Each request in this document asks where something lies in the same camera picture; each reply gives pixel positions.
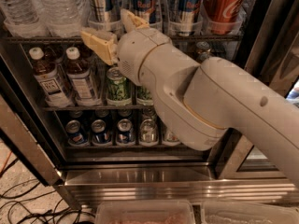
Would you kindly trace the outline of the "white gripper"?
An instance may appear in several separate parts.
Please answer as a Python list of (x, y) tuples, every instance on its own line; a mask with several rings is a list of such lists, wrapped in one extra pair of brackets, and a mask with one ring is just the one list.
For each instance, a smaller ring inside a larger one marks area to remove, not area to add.
[(119, 44), (115, 34), (91, 27), (83, 27), (80, 36), (104, 63), (113, 65), (118, 62), (121, 73), (140, 86), (141, 65), (154, 49), (170, 44), (171, 39), (157, 29), (147, 28), (150, 26), (147, 21), (124, 8), (121, 9), (121, 22), (127, 34), (121, 37)]

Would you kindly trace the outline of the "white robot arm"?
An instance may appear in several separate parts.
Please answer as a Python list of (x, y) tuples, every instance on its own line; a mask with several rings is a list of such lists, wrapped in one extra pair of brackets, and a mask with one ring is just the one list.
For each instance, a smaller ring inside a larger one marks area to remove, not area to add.
[(233, 128), (299, 186), (298, 107), (223, 58), (195, 61), (126, 9), (121, 21), (124, 35), (84, 27), (82, 41), (149, 90), (158, 117), (180, 142), (208, 150)]

